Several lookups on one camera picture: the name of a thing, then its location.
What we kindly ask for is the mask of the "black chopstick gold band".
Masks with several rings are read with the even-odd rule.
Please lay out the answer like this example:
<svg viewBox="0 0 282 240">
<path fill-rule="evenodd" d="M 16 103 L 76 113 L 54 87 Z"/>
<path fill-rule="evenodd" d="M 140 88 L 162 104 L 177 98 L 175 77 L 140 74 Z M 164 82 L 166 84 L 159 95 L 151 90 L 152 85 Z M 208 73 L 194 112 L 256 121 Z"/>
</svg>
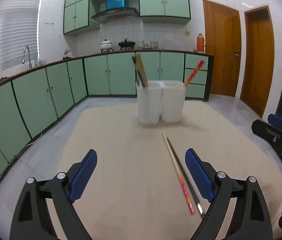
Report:
<svg viewBox="0 0 282 240">
<path fill-rule="evenodd" d="M 182 163 L 181 163 L 181 161 L 180 161 L 180 159 L 179 159 L 175 149 L 172 146 L 171 141 L 168 138 L 167 138 L 167 141 L 168 141 L 168 143 L 169 143 L 169 145 L 171 147 L 172 153 L 174 155 L 174 159 L 176 160 L 176 163 L 177 163 L 178 167 L 180 168 L 180 171 L 181 171 L 181 173 L 182 173 L 182 175 L 183 175 L 183 177 L 184 177 L 184 179 L 186 181 L 186 184 L 187 184 L 187 186 L 188 186 L 188 188 L 189 188 L 189 190 L 191 192 L 191 195 L 192 195 L 192 197 L 194 199 L 194 202 L 195 202 L 195 204 L 196 204 L 196 206 L 198 208 L 198 211 L 200 212 L 201 218 L 203 219 L 204 216 L 205 216 L 205 213 L 203 211 L 203 208 L 201 206 L 201 203 L 200 203 L 200 200 L 199 200 L 199 198 L 197 196 L 197 193 L 195 192 L 194 187 L 192 186 L 192 184 L 191 184 L 191 182 L 189 180 L 189 177 L 188 177 L 187 173 L 185 172 L 185 169 L 184 169 L 184 167 L 183 167 L 183 165 L 182 165 Z"/>
</svg>

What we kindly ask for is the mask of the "red patterned bamboo chopstick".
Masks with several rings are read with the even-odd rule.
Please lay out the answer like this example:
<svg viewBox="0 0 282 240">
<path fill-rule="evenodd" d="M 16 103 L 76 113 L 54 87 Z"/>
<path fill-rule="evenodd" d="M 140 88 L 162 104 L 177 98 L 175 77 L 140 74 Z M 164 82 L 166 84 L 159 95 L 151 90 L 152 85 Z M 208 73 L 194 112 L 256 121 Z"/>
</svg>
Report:
<svg viewBox="0 0 282 240">
<path fill-rule="evenodd" d="M 201 60 L 199 62 L 199 64 L 197 65 L 197 67 L 192 71 L 192 73 L 189 75 L 189 77 L 187 78 L 187 80 L 184 83 L 184 87 L 187 87 L 187 85 L 191 82 L 191 80 L 195 77 L 195 75 L 198 73 L 198 71 L 202 68 L 202 66 L 204 65 L 204 61 Z"/>
<path fill-rule="evenodd" d="M 164 132 L 162 132 L 162 137 L 163 137 L 163 140 L 165 142 L 166 148 L 168 149 L 168 152 L 170 154 L 172 164 L 173 164 L 174 169 L 176 171 L 176 174 L 177 174 L 178 180 L 180 182 L 180 186 L 181 186 L 181 189 L 183 191 L 185 200 L 186 200 L 187 205 L 189 207 L 190 213 L 193 215 L 195 213 L 195 209 L 194 209 L 194 206 L 193 206 L 192 201 L 190 199 L 190 196 L 188 194 L 187 187 L 186 187 L 185 182 L 183 180 L 183 176 L 182 176 L 180 167 L 178 166 L 178 163 L 177 163 L 176 158 L 174 156 L 172 146 L 170 145 L 170 143 L 168 141 L 168 137 L 166 136 L 166 134 Z"/>
</svg>

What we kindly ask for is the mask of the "plain bamboo chopstick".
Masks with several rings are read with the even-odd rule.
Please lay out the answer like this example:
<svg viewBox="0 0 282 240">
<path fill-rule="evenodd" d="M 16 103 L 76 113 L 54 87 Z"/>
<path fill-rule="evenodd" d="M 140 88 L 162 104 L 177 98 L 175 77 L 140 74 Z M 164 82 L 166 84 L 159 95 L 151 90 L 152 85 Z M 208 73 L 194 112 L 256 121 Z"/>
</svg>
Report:
<svg viewBox="0 0 282 240">
<path fill-rule="evenodd" d="M 139 71 L 141 73 L 141 76 L 142 76 L 142 80 L 144 82 L 144 87 L 148 87 L 148 79 L 146 77 L 146 74 L 145 74 L 145 69 L 144 69 L 144 65 L 143 65 L 143 62 L 142 62 L 142 58 L 141 58 L 141 55 L 140 54 L 135 54 L 134 55 L 136 60 L 137 60 L 137 66 L 139 68 Z"/>
</svg>

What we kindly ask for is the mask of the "white plastic fork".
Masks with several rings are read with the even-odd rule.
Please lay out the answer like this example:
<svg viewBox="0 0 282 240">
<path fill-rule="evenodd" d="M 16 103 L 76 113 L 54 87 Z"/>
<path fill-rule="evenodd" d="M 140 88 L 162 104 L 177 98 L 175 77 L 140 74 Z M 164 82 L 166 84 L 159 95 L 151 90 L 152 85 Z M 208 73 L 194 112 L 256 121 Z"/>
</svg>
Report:
<svg viewBox="0 0 282 240">
<path fill-rule="evenodd" d="M 172 86 L 171 86 L 171 88 L 180 88 L 181 86 L 180 86 L 180 84 L 173 84 Z"/>
</svg>

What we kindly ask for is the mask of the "green lower kitchen cabinets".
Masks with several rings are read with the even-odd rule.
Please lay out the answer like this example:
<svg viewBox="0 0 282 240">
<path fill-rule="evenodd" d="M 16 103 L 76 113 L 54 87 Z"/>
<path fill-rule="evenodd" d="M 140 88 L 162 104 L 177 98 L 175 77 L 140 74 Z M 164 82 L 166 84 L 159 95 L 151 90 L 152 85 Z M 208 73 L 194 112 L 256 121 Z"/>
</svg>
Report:
<svg viewBox="0 0 282 240">
<path fill-rule="evenodd" d="M 0 80 L 0 177 L 38 134 L 88 96 L 135 96 L 134 51 L 64 60 Z"/>
</svg>

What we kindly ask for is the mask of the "green kitchen cabinets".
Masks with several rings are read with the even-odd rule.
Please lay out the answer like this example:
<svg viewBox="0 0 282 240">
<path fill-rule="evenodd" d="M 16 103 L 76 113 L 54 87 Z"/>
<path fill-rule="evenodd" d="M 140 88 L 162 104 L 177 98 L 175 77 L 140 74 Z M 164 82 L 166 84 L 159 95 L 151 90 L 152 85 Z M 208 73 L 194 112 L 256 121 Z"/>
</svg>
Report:
<svg viewBox="0 0 282 240">
<path fill-rule="evenodd" d="M 38 134 L 88 96 L 135 96 L 134 51 L 64 60 L 0 80 L 0 177 Z"/>
<path fill-rule="evenodd" d="M 191 19 L 189 0 L 129 0 L 144 23 L 187 24 Z M 65 0 L 64 34 L 79 35 L 98 30 L 102 23 L 91 17 L 106 10 L 106 0 Z"/>
</svg>

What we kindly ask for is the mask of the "green upper kitchen cabinets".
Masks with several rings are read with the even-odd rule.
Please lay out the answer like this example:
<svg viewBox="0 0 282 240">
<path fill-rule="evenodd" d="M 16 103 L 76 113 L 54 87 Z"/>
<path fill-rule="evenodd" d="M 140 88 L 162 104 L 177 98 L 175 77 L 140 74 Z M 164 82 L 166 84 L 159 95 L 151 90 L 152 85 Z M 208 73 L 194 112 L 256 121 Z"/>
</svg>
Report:
<svg viewBox="0 0 282 240">
<path fill-rule="evenodd" d="M 191 19 L 189 0 L 129 0 L 144 23 L 187 24 Z M 106 0 L 65 0 L 64 34 L 79 35 L 98 30 L 102 23 L 91 17 L 106 10 Z"/>
</svg>

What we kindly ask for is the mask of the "wooden door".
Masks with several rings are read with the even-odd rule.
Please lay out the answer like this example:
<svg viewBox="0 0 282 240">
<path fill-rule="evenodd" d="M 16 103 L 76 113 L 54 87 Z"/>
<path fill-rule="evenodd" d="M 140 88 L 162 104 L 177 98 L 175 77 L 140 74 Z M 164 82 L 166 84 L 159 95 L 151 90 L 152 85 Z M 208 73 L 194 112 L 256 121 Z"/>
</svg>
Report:
<svg viewBox="0 0 282 240">
<path fill-rule="evenodd" d="M 206 53 L 213 56 L 211 93 L 234 97 L 241 61 L 240 15 L 235 9 L 203 1 Z"/>
<path fill-rule="evenodd" d="M 267 5 L 246 11 L 244 16 L 246 56 L 240 99 L 262 117 L 273 78 L 273 24 Z"/>
</svg>

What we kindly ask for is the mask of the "orange thermos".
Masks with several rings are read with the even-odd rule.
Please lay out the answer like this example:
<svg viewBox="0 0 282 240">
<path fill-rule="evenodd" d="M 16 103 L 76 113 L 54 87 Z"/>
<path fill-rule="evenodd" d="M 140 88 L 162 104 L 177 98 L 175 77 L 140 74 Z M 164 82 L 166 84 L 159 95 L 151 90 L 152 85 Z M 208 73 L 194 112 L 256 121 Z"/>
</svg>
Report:
<svg viewBox="0 0 282 240">
<path fill-rule="evenodd" d="M 198 53 L 204 53 L 204 42 L 205 42 L 204 36 L 201 33 L 199 33 L 197 36 L 197 52 Z"/>
</svg>

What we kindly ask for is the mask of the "white twin utensil holder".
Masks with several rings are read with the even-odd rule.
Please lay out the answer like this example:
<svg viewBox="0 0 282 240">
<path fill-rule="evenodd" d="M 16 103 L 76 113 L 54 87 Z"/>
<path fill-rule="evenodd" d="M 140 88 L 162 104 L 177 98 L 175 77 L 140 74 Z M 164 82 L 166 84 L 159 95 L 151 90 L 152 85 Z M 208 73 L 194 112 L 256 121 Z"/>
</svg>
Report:
<svg viewBox="0 0 282 240">
<path fill-rule="evenodd" d="M 180 84 L 180 88 L 171 88 Z M 152 80 L 148 87 L 136 84 L 138 119 L 141 124 L 155 125 L 159 120 L 176 123 L 181 120 L 186 89 L 181 81 Z"/>
</svg>

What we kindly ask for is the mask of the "glass jars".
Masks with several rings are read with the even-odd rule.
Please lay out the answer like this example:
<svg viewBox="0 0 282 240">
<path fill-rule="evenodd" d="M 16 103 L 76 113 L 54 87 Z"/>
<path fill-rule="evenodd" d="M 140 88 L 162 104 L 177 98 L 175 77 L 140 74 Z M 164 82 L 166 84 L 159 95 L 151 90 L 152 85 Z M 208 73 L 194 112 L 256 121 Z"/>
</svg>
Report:
<svg viewBox="0 0 282 240">
<path fill-rule="evenodd" d="M 136 43 L 138 49 L 158 49 L 158 41 L 150 41 L 145 43 L 145 41 L 137 41 Z"/>
</svg>

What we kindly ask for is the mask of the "black wok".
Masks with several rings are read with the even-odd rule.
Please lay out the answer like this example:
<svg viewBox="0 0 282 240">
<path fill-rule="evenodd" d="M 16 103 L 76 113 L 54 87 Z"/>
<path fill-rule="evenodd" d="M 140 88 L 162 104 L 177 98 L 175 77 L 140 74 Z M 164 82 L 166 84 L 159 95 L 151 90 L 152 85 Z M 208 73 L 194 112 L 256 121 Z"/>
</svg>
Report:
<svg viewBox="0 0 282 240">
<path fill-rule="evenodd" d="M 136 42 L 129 40 L 126 38 L 125 40 L 118 43 L 120 50 L 133 50 Z"/>
</svg>

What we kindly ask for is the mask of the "white cooking pot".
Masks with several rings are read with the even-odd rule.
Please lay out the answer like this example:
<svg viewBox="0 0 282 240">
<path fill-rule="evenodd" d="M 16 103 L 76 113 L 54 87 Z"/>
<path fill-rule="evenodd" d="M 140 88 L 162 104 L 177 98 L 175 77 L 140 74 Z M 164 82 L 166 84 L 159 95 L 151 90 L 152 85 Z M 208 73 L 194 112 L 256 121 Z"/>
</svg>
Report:
<svg viewBox="0 0 282 240">
<path fill-rule="evenodd" d="M 100 52 L 101 53 L 106 53 L 106 52 L 112 52 L 113 51 L 112 41 L 104 39 L 103 41 L 100 42 L 99 45 L 100 45 Z"/>
</svg>

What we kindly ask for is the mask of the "white window blinds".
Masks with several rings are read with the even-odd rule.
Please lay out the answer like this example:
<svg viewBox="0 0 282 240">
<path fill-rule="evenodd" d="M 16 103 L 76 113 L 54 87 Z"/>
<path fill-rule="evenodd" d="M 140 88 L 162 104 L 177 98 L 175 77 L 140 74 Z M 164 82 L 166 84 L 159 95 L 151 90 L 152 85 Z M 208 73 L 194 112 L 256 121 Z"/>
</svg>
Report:
<svg viewBox="0 0 282 240">
<path fill-rule="evenodd" d="M 0 72 L 39 57 L 41 0 L 0 0 Z"/>
</svg>

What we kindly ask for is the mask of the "range hood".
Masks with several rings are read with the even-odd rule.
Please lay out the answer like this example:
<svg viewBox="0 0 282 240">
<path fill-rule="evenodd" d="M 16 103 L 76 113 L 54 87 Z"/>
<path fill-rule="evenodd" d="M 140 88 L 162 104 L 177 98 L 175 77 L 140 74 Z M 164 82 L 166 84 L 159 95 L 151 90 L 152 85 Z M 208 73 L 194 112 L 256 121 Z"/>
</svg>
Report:
<svg viewBox="0 0 282 240">
<path fill-rule="evenodd" d="M 100 23 L 107 23 L 125 17 L 139 17 L 139 13 L 135 8 L 122 7 L 99 12 L 91 18 Z"/>
</svg>

